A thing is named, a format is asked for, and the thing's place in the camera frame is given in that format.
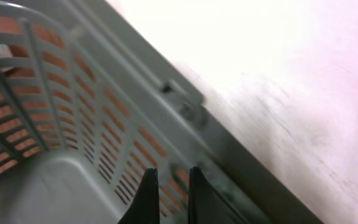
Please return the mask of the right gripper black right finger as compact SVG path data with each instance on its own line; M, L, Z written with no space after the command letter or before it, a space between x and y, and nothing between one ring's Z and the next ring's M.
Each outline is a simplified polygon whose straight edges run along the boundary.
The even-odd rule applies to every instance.
M189 224L246 224L247 220L235 214L216 194L199 167L190 169Z

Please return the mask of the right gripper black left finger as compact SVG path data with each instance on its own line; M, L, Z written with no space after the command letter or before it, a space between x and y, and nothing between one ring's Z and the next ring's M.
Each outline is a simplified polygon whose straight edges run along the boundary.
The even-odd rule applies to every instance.
M118 224L159 223L158 170L149 168L144 172L134 199Z

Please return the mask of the grey plastic lattice basket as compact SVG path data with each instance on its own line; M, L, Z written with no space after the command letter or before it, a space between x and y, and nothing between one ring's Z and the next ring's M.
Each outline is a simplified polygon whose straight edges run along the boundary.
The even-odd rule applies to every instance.
M158 170L188 223L190 169L247 223L318 223L106 1L0 1L0 223L118 223Z

